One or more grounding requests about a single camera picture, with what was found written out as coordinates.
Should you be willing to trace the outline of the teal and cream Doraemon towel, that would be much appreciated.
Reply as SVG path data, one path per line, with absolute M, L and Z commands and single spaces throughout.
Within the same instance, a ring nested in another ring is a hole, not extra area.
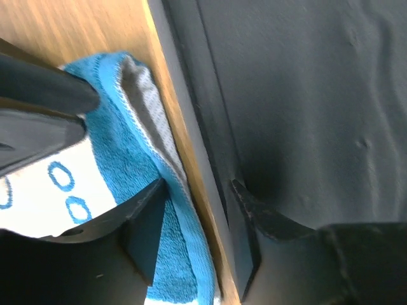
M 147 304 L 219 304 L 207 238 L 150 70 L 127 52 L 64 66 L 100 97 L 78 144 L 1 179 L 1 227 L 31 238 L 58 236 L 95 219 L 163 178 L 165 204 Z

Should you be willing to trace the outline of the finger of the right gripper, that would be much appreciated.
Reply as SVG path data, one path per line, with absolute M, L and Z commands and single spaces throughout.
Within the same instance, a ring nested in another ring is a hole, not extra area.
M 84 139 L 83 119 L 53 111 L 1 109 L 1 170 L 18 170 Z
M 99 106 L 99 95 L 85 80 L 1 55 L 1 96 L 76 115 Z

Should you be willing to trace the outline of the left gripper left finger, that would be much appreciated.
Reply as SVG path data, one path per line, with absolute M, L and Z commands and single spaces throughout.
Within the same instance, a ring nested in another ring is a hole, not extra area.
M 154 180 L 58 237 L 1 231 L 2 304 L 143 304 L 152 285 L 167 186 Z

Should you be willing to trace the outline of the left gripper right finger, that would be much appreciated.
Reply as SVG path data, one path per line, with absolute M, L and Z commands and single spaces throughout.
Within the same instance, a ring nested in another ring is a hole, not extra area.
M 231 191 L 249 231 L 254 266 L 245 304 L 405 304 L 406 224 L 331 224 L 310 229 Z

